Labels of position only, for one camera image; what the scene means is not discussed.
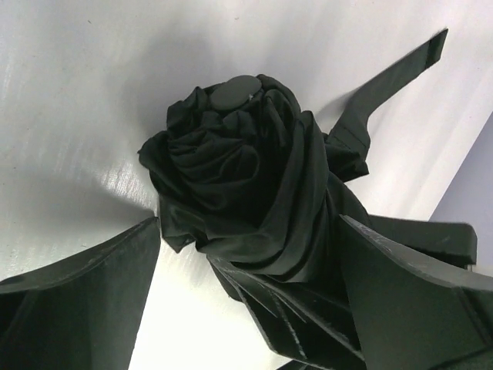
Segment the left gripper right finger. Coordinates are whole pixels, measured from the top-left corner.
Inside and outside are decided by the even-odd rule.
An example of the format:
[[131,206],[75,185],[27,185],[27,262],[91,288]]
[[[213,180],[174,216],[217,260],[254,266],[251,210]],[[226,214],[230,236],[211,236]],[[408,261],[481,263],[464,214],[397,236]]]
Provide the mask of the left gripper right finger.
[[369,369],[490,369],[492,278],[339,221],[341,268]]

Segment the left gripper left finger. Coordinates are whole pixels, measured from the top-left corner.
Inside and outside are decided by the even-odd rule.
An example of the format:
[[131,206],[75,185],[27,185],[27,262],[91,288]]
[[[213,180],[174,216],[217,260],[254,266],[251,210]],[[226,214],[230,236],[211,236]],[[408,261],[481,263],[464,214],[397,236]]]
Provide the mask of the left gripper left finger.
[[1,282],[3,369],[127,369],[160,249],[148,218]]

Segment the black folding umbrella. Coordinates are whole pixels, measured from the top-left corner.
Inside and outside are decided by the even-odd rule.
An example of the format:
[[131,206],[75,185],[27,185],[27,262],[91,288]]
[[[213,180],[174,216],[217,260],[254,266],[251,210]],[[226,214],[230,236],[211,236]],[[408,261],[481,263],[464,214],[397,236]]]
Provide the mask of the black folding umbrella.
[[357,89],[329,133],[284,84],[237,76],[172,104],[139,150],[163,238],[251,274],[345,301],[338,218],[371,219],[347,183],[368,173],[371,114],[441,58],[440,32]]

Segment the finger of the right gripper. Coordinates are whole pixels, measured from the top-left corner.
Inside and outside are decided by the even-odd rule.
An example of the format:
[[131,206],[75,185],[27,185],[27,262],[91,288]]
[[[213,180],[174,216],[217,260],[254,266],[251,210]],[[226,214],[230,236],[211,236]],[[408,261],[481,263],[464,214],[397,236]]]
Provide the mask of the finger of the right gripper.
[[250,274],[218,257],[207,260],[225,292],[246,306],[282,369],[365,369],[347,303],[301,283]]
[[371,215],[371,224],[382,236],[460,268],[477,263],[478,239],[464,223],[405,220]]

